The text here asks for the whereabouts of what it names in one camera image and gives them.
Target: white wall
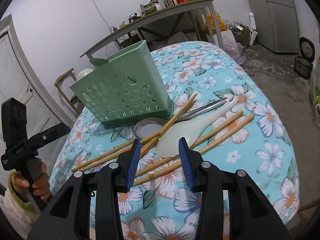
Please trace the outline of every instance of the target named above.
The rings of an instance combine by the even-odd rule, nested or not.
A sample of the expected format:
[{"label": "white wall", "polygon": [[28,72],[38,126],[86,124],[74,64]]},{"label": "white wall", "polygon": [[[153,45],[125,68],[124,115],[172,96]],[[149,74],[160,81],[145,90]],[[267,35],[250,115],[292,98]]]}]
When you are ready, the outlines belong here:
[{"label": "white wall", "polygon": [[[150,0],[94,1],[108,24],[118,27],[130,14],[139,11],[140,3]],[[214,5],[222,19],[240,19],[249,24],[248,0],[217,0]],[[40,81],[75,120],[53,83],[72,67],[76,74],[91,67],[87,57],[79,56],[109,34],[92,0],[13,0],[4,17],[8,14],[12,14],[22,49]],[[110,44],[108,55],[115,51],[115,46]],[[103,57],[104,53],[102,49],[95,56]],[[71,83],[70,78],[63,86],[68,96],[73,94],[68,88]]]},{"label": "white wall", "polygon": [[320,43],[318,34],[318,21],[305,0],[293,0],[297,11],[299,34],[311,40],[315,46],[316,57],[320,54]]}]

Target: concrete floor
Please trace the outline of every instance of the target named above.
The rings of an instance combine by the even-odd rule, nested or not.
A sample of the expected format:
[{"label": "concrete floor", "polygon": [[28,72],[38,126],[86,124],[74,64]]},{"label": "concrete floor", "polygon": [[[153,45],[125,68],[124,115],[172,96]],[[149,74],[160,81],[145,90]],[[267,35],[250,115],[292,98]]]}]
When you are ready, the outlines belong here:
[{"label": "concrete floor", "polygon": [[[260,44],[244,49],[242,64],[269,98],[293,142],[300,180],[300,206],[320,197],[320,131],[313,124],[309,80],[294,72],[296,55],[280,55]],[[299,212],[287,224],[292,236],[301,231],[314,209]]]}]

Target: blue tablecloth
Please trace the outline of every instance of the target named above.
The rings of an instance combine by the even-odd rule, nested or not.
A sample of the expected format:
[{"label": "blue tablecloth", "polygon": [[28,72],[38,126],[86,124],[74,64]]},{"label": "blue tablecloth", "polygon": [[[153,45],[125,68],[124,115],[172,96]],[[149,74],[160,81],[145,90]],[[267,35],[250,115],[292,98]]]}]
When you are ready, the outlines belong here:
[{"label": "blue tablecloth", "polygon": [[[219,47],[202,41],[174,44],[153,51],[152,56],[163,78],[176,113],[188,98],[197,94],[191,110],[209,102],[237,95],[239,102],[220,117],[203,134],[218,127],[240,110],[255,114],[254,120],[203,155],[221,170],[243,169],[252,177],[284,223],[299,207],[299,178],[290,138],[268,98],[244,70]],[[222,136],[245,116],[219,132]],[[84,108],[59,154],[50,176],[55,194],[71,175],[71,168],[85,163],[133,138],[133,126],[105,129]],[[204,142],[197,149],[206,145]],[[138,169],[160,159],[151,149],[140,161]],[[150,173],[159,171],[174,161]],[[98,171],[103,165],[90,170]],[[228,237],[228,200],[224,192],[224,237]],[[182,168],[152,182],[135,186],[128,194],[119,194],[125,239],[194,239],[201,194],[188,190]],[[94,199],[90,225],[94,227]]]}]

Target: wooden chopstick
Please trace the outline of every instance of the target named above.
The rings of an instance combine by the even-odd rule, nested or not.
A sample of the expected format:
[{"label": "wooden chopstick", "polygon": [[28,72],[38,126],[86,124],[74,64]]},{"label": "wooden chopstick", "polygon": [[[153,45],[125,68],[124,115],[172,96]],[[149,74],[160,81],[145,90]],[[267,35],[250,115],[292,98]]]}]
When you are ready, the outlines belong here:
[{"label": "wooden chopstick", "polygon": [[119,151],[119,150],[121,150],[122,148],[124,148],[124,147],[126,147],[126,146],[128,146],[128,145],[130,145],[130,144],[132,144],[135,139],[136,139],[136,138],[132,138],[131,140],[126,141],[125,143],[123,143],[123,144],[121,144],[121,145],[119,145],[119,146],[111,149],[110,151],[107,151],[106,153],[101,154],[100,156],[97,156],[97,157],[95,157],[95,158],[93,158],[93,159],[91,159],[91,160],[88,160],[87,162],[85,162],[85,163],[83,163],[83,164],[81,164],[81,165],[79,165],[79,166],[71,169],[71,171],[72,171],[72,172],[77,171],[77,170],[79,170],[79,169],[81,169],[81,168],[83,168],[83,167],[85,167],[85,166],[88,166],[88,165],[91,164],[91,163],[94,163],[94,162],[96,162],[96,161],[98,161],[98,160],[101,160],[102,158],[104,158],[104,157],[106,157],[106,156],[108,156],[108,155],[110,155],[110,154],[112,154],[112,153],[114,153],[114,152],[116,152],[116,151]]},{"label": "wooden chopstick", "polygon": [[[160,132],[158,131],[158,132],[156,132],[156,133],[154,133],[154,134],[142,139],[140,141],[140,143],[141,144],[145,144],[145,143],[149,142],[150,140],[152,140],[154,137],[157,137],[159,134],[160,134]],[[77,170],[87,171],[87,170],[92,169],[94,167],[97,167],[97,166],[99,166],[99,165],[101,165],[101,164],[103,164],[103,163],[105,163],[105,162],[107,162],[109,160],[112,160],[112,159],[118,157],[121,153],[130,151],[130,149],[131,149],[131,145],[130,144],[132,144],[135,139],[136,138],[133,138],[133,139],[131,139],[131,140],[129,140],[129,141],[127,141],[127,142],[115,147],[115,148],[113,148],[112,150],[110,150],[110,151],[108,151],[108,152],[106,152],[104,154],[101,154],[100,156],[97,156],[97,157],[93,158],[92,160],[87,161],[86,163],[84,163],[82,165],[79,165],[78,167],[72,169],[71,171],[72,172],[73,171],[77,171]]]},{"label": "wooden chopstick", "polygon": [[[217,128],[213,129],[211,132],[205,134],[204,136],[198,138],[194,144],[190,147],[190,149],[193,149],[197,146],[199,146],[200,144],[202,144],[203,142],[205,142],[207,139],[211,138],[212,136],[216,135],[218,132],[222,131],[223,129],[225,129],[228,125],[232,124],[233,122],[235,122],[236,120],[238,120],[241,116],[243,115],[243,111],[241,110],[239,113],[235,114],[233,117],[231,117],[230,119],[226,120],[223,124],[219,125]],[[169,161],[172,160],[177,160],[179,158],[179,155],[175,156],[175,157],[171,157],[171,158],[164,158],[159,160],[156,163],[153,163],[150,166],[144,167],[142,170],[138,171],[136,173],[136,177],[139,177],[149,171],[153,171],[154,169],[168,163]]]},{"label": "wooden chopstick", "polygon": [[[175,123],[175,121],[178,119],[178,117],[183,114],[184,112],[186,112],[187,110],[189,110],[191,108],[191,106],[193,105],[193,100],[196,98],[197,94],[194,94],[193,96],[191,96],[188,101],[184,104],[184,106],[173,116],[171,117],[171,119],[161,128],[161,130],[153,135],[150,135],[147,138],[144,138],[140,141],[141,144],[147,143],[148,141],[150,141],[149,143],[147,143],[145,146],[143,146],[141,148],[141,154],[140,157],[143,157],[152,147],[153,145],[160,139],[160,137]],[[92,169],[94,167],[97,167],[109,160],[112,160],[116,157],[118,157],[121,153],[129,151],[131,149],[130,146],[127,146],[126,148],[120,150],[118,149],[117,152],[115,152],[114,150],[111,150],[109,152],[106,152],[96,158],[93,158],[90,161],[87,161],[86,163],[79,165],[78,167],[74,168],[73,170],[81,170],[81,171],[87,171],[89,169]]]},{"label": "wooden chopstick", "polygon": [[186,111],[188,111],[192,105],[193,100],[196,98],[197,94],[194,94],[191,96],[188,101],[181,107],[181,109],[171,117],[171,119],[161,128],[160,135],[153,138],[149,143],[147,143],[144,147],[141,149],[140,158],[142,158],[152,147],[157,143],[157,141],[161,138],[162,135],[176,122],[178,117],[182,114],[184,114]]},{"label": "wooden chopstick", "polygon": [[[254,114],[250,114],[245,120],[243,120],[241,123],[239,123],[236,127],[234,127],[233,129],[231,129],[230,131],[228,131],[227,133],[225,133],[224,135],[222,135],[220,138],[218,138],[217,140],[214,140],[212,143],[208,144],[207,146],[203,147],[201,150],[199,150],[200,154],[204,154],[205,152],[209,151],[210,149],[216,147],[218,144],[222,143],[224,140],[228,139],[230,136],[232,136],[234,133],[236,133],[237,131],[239,131],[242,127],[244,127],[245,125],[247,125],[249,122],[251,122],[254,119]],[[151,181],[153,179],[156,179],[160,176],[163,176],[165,174],[168,174],[171,171],[174,171],[175,169],[179,168],[181,166],[181,161],[178,161],[176,163],[174,163],[173,165],[166,167],[160,171],[157,171],[153,174],[149,174],[148,176],[145,176],[141,179],[137,179],[134,182],[134,186],[136,185],[140,185],[142,183]]]}]

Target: glass jar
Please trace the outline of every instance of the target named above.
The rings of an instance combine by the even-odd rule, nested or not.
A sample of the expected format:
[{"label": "glass jar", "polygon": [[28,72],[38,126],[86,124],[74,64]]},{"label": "glass jar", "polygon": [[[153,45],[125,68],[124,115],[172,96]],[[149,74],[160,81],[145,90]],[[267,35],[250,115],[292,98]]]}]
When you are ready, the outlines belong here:
[{"label": "glass jar", "polygon": [[152,3],[148,3],[143,7],[143,13],[144,15],[148,15],[150,13],[156,12],[157,11],[157,7],[152,4]]}]

